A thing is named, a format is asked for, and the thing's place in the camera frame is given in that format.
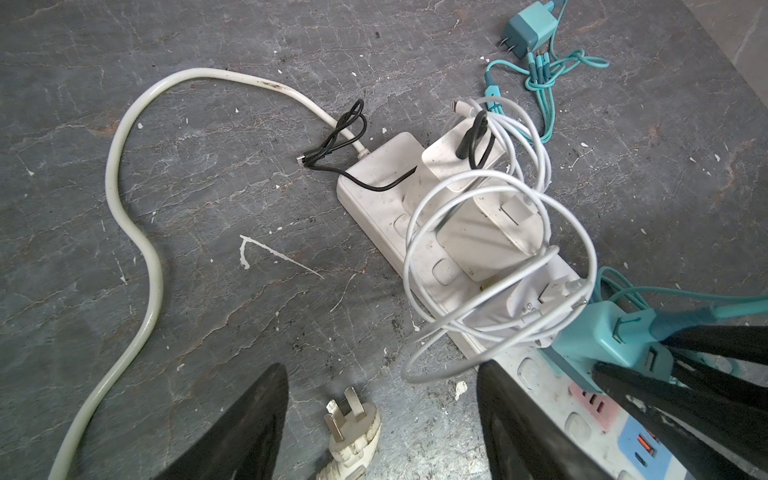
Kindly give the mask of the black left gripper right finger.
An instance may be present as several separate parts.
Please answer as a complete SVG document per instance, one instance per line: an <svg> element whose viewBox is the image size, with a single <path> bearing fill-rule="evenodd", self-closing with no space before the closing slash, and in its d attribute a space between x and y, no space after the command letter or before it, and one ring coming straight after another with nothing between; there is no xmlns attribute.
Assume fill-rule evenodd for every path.
<svg viewBox="0 0 768 480"><path fill-rule="evenodd" d="M608 479L496 361L479 366L480 421L494 479Z"/></svg>

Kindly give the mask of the white charger with cable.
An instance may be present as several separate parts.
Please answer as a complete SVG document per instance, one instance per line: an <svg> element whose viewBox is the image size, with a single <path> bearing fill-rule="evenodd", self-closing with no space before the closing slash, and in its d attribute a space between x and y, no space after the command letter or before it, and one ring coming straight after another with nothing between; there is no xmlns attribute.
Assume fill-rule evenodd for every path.
<svg viewBox="0 0 768 480"><path fill-rule="evenodd" d="M501 156L492 167L468 168L442 180L421 197L411 215L405 237L403 285L407 297L422 295L422 302L414 308L429 324L423 332L421 347L401 371L402 378L411 384L454 377L516 345L549 346L553 338L582 313L597 283L597 254L591 237L572 212L546 193L551 183L551 159L530 115L514 101L502 97L486 96L470 99L468 103L489 114L489 132L494 135ZM411 273L419 245L429 233L437 238L440 224L466 200L495 192L520 192L533 202L543 220L541 247L519 265L482 282L479 294L448 311L437 305L424 284ZM587 276L558 277L548 283L554 290L551 299L530 310L507 310L502 316L494 315L490 309L492 303L523 291L532 278L544 272L546 266L558 257L559 249L551 242L551 209L562 215L581 238L587 254ZM417 358L449 331L484 339L491 345L474 357L440 372L410 373Z"/></svg>
<svg viewBox="0 0 768 480"><path fill-rule="evenodd" d="M520 192L479 194L440 224L437 240L465 274L482 283L539 251L543 220Z"/></svg>

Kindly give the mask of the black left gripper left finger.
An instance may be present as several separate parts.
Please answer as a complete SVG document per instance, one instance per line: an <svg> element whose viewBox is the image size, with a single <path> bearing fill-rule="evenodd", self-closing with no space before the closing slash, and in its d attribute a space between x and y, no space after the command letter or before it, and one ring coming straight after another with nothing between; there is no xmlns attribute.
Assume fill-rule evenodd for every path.
<svg viewBox="0 0 768 480"><path fill-rule="evenodd" d="M275 363L159 479L270 479L288 407L284 365Z"/></svg>

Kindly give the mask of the white power strip colourful sockets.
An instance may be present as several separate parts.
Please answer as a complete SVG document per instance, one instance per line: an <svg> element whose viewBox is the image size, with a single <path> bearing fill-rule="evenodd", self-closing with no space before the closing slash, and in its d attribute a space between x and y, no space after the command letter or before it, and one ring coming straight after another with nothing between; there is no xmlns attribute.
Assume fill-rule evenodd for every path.
<svg viewBox="0 0 768 480"><path fill-rule="evenodd" d="M401 133L350 168L337 186L341 204L404 279L428 332L423 355L451 338L469 365L497 361L589 456L617 479L682 479L685 468L613 400L569 364L569 343L587 336L597 259L576 273L552 241L551 218L575 216L550 197L551 165L540 145L532 184L519 173L473 170L456 154L469 122L430 146Z"/></svg>

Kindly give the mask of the white black-cabled plug adapter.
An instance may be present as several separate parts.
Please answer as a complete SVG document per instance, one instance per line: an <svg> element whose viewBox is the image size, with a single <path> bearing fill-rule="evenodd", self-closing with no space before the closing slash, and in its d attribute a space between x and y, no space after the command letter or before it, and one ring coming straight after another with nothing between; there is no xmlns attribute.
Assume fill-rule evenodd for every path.
<svg viewBox="0 0 768 480"><path fill-rule="evenodd" d="M302 166L310 170L338 174L365 190L371 192L386 192L394 189L413 175L417 171L417 167L414 166L388 184L375 186L365 183L347 171L319 164L319 162L326 156L340 148L353 144L366 132L368 122L363 114L363 108L364 101L358 99L347 112L339 117L338 125L320 146L304 152L297 158L297 160ZM456 136L454 136L453 140L449 140L449 138L446 137L429 147L425 151L426 156L422 160L423 165L431 168L446 166L449 169L453 168L455 171L457 171L457 168L460 166L466 166L470 170L480 170L492 167L501 156L501 149L496 148L496 139L494 135L489 132L489 114L487 112L480 112L477 108L470 107L468 102L455 102L453 110L458 119L472 118L473 123L466 129L459 140L457 140ZM339 136L342 134L342 130L351 126L357 120L360 120L362 123L360 132L357 135L353 135L349 140L337 143Z"/></svg>

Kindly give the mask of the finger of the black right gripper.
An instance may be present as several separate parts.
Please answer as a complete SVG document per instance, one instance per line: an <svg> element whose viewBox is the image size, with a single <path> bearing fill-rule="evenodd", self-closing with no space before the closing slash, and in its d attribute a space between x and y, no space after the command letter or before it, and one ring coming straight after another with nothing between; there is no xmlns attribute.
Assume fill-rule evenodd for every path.
<svg viewBox="0 0 768 480"><path fill-rule="evenodd" d="M680 386L598 362L595 383L655 434L696 479L752 479L716 443L767 471L767 389L698 362L675 367Z"/></svg>
<svg viewBox="0 0 768 480"><path fill-rule="evenodd" d="M701 325L675 332L662 344L767 365L767 337L766 326Z"/></svg>

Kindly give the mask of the teal charger adapter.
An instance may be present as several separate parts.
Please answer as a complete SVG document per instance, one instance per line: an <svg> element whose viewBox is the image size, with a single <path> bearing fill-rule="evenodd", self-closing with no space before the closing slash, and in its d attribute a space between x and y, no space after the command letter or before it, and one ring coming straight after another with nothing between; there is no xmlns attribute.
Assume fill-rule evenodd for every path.
<svg viewBox="0 0 768 480"><path fill-rule="evenodd" d="M555 1L534 1L506 23L500 44L507 47L518 59L533 53L550 40L558 27L553 15Z"/></svg>
<svg viewBox="0 0 768 480"><path fill-rule="evenodd" d="M593 379L598 362L669 381L673 356L651 333L653 310L626 313L608 301L589 304L541 353L585 392L603 391Z"/></svg>

